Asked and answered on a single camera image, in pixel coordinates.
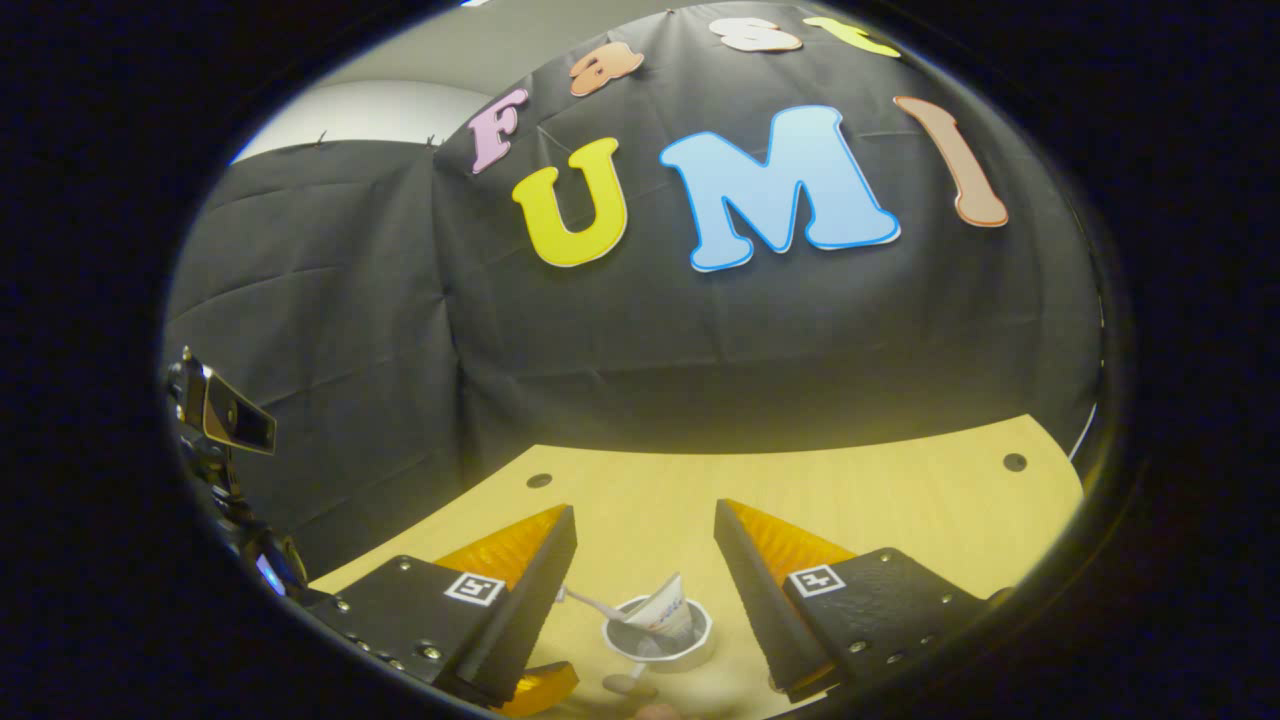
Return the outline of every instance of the letter m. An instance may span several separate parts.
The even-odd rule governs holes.
[[[751,242],[733,232],[728,206],[774,252],[791,249],[800,188],[809,193],[809,243],[822,250],[890,242],[897,218],[882,209],[858,160],[840,135],[840,110],[826,105],[788,108],[773,115],[768,159],[762,165],[713,132],[668,145],[658,160],[680,172],[698,227],[690,255],[703,273],[751,259]]]

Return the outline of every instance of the paper cup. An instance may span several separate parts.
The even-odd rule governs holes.
[[[618,610],[627,612],[634,610],[649,596],[634,597],[618,606]],[[654,673],[684,673],[692,670],[710,659],[714,651],[712,635],[712,616],[696,600],[689,600],[689,609],[694,616],[694,642],[680,652],[660,655],[658,657],[639,655],[640,641],[646,633],[617,620],[605,620],[600,625],[600,634],[604,635],[604,644],[613,652],[634,662],[644,662]]]

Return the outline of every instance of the foam letter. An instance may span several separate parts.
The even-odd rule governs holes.
[[[835,35],[840,40],[865,50],[868,53],[876,53],[877,55],[884,55],[886,58],[901,58],[902,54],[893,50],[888,45],[881,45],[878,42],[872,42],[867,38],[867,31],[860,27],[846,26],[842,22],[833,20],[831,18],[805,18],[804,24],[820,27],[822,29]]]
[[[497,163],[511,150],[511,143],[498,133],[511,135],[516,132],[516,108],[513,105],[520,105],[526,100],[529,100],[529,91],[517,87],[467,123],[471,133],[476,137],[476,161],[471,165],[472,174]]]
[[[759,18],[723,18],[708,26],[721,36],[721,42],[744,53],[771,53],[796,50],[803,42],[790,32]]]
[[[840,135],[840,111],[824,105],[773,115],[763,165],[713,132],[677,140],[662,151],[658,160],[676,168],[689,191],[698,227],[698,247],[690,256],[696,270],[722,270],[751,259],[751,242],[730,222],[731,204],[774,252],[786,252],[800,188],[813,206],[805,237],[814,247],[878,245],[899,236],[897,218],[876,202]]]
[[[538,256],[552,265],[571,268],[603,258],[627,229],[627,204],[613,168],[618,141],[602,137],[568,156],[568,167],[582,170],[595,204],[595,220],[581,232],[568,232],[556,201],[553,184],[559,172],[543,168],[520,181],[511,197],[525,210],[525,225]]]
[[[573,63],[568,70],[568,77],[573,82],[568,91],[577,97],[585,97],[604,87],[604,83],[613,78],[631,73],[644,61],[644,55],[632,53],[626,42],[611,42],[591,50],[582,59]]]
[[[902,95],[893,97],[893,104],[924,126],[942,159],[947,161],[956,182],[956,213],[960,219],[980,228],[996,228],[1007,223],[1009,210],[996,197],[996,191],[991,190],[982,165],[956,129],[956,119],[951,113],[933,102]]]

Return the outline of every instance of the wooden table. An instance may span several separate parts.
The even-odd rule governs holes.
[[[1025,469],[1004,464],[1009,454]],[[545,487],[526,480],[549,473]],[[794,707],[768,670],[712,537],[716,501],[737,500],[863,553],[892,546],[986,598],[1027,575],[1082,498],[1061,448],[1030,416],[929,438],[809,452],[660,455],[534,446],[434,515],[316,579],[337,592],[396,555],[435,560],[566,502],[577,553],[566,585],[609,603],[673,571],[714,620],[716,655],[689,673],[648,673],[686,717],[769,717]],[[639,702],[602,679],[632,664],[609,652],[598,611],[567,600],[547,618],[529,666],[568,660],[581,683],[538,717],[628,717]]]

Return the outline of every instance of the letter f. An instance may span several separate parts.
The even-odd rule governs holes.
[[[471,165],[472,174],[479,174],[480,170],[497,163],[511,150],[511,143],[498,133],[511,135],[516,132],[515,105],[526,100],[529,100],[529,91],[517,87],[467,123],[476,137],[476,161]]]

